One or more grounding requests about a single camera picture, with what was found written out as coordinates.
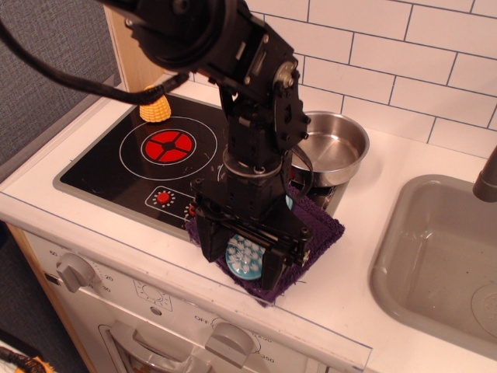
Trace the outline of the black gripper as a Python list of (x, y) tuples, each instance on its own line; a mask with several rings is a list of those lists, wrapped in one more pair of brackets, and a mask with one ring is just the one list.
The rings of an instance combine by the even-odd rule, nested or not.
[(234, 233), (266, 249), (262, 258), (261, 288), (273, 290), (286, 265), (306, 264), (312, 231), (287, 206), (302, 198), (290, 193), (290, 164), (274, 173), (238, 175), (230, 170), (223, 182), (197, 178), (196, 229), (204, 258), (223, 255)]

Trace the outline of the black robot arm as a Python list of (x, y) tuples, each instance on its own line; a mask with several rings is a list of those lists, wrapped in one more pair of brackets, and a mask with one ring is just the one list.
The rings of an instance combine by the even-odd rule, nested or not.
[(293, 48), (243, 1), (110, 1), (156, 65), (206, 76), (228, 120), (221, 182), (195, 180), (196, 226), (215, 261), (233, 234), (259, 244), (261, 286), (276, 287), (308, 258), (311, 230), (287, 206), (293, 154), (309, 117), (298, 95)]

